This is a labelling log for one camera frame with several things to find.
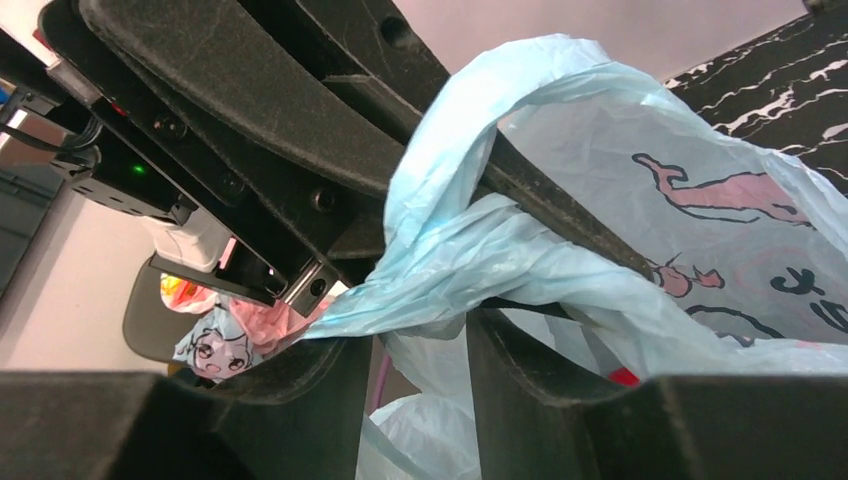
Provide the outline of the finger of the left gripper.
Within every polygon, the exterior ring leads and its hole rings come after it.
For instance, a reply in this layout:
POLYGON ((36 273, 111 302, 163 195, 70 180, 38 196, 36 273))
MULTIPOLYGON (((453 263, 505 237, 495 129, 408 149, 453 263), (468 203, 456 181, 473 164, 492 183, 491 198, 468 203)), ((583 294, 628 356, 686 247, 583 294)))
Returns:
POLYGON ((644 256, 618 237, 577 200, 533 165, 502 134, 494 142, 473 199, 499 193, 514 200, 519 208, 563 239, 604 258, 653 278, 644 256))

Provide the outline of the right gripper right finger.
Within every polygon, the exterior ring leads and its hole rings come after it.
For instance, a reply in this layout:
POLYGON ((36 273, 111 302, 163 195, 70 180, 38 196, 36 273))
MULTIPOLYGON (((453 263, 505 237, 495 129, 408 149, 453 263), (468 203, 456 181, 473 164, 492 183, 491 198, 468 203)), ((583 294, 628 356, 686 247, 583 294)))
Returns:
POLYGON ((466 338, 486 479, 843 479, 847 381, 661 376, 626 387, 494 309, 466 338))

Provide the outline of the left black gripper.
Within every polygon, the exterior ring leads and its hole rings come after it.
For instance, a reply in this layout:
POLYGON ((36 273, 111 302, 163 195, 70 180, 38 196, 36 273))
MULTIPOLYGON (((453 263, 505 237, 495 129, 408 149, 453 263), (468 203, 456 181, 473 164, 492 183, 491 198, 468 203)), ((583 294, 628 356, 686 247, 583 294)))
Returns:
POLYGON ((207 212, 237 287, 312 308, 384 250, 389 180, 448 72, 391 1, 5 1, 1 76, 72 175, 207 212))

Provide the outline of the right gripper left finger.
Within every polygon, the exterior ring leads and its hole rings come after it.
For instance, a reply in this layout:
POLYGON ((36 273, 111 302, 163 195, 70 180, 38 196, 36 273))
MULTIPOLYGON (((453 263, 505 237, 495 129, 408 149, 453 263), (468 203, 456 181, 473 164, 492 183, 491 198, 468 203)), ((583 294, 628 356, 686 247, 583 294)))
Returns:
POLYGON ((351 479, 372 343, 298 343, 212 389, 143 372, 1 375, 5 479, 351 479))

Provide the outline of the light blue plastic bag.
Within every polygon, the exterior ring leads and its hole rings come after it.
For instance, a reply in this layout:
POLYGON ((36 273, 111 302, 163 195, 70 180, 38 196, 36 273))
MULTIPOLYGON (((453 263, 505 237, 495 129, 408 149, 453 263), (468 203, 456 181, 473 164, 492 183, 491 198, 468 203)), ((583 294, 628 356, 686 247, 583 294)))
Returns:
POLYGON ((307 333, 377 334, 418 388, 356 478, 846 477, 846 196, 596 42, 453 75, 383 231, 307 333))

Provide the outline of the red bell pepper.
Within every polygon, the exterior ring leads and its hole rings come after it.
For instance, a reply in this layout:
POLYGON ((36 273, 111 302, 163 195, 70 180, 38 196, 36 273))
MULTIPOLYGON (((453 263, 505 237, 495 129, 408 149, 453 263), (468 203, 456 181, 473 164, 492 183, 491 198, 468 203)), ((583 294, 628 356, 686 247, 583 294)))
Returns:
POLYGON ((616 384, 626 387, 635 387, 641 384, 641 379, 625 367, 621 367, 610 372, 608 379, 616 384))

